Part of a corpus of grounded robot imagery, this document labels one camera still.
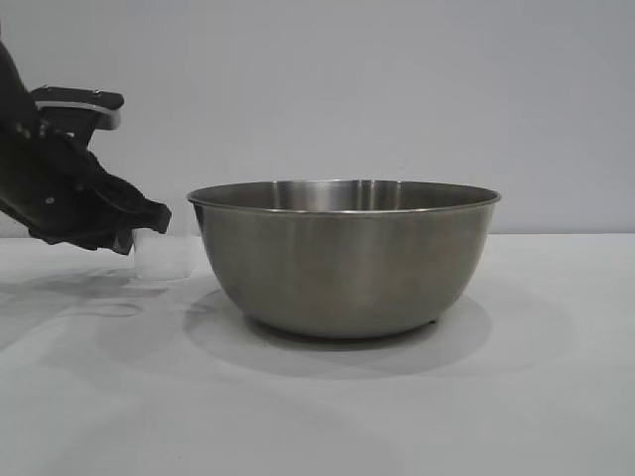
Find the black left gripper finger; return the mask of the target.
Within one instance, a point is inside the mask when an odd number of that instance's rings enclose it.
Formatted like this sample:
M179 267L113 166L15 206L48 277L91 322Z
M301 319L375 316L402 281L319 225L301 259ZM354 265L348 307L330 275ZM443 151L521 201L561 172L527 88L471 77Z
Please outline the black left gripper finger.
M91 166L91 191L96 195L91 206L93 233L135 229L167 232L171 210L164 203L148 199L133 184L110 174L99 163Z
M117 224L114 227L96 227L58 233L38 227L34 223L28 224L29 235L48 245L66 243L88 251L103 249L124 256L127 256L133 248L134 229L133 225Z

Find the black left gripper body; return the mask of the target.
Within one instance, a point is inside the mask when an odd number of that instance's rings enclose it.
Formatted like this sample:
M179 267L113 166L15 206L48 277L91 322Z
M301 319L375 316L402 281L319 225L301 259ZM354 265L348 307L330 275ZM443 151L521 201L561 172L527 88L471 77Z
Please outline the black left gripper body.
M113 233L112 175L69 135L44 132L1 124L1 211L31 234Z

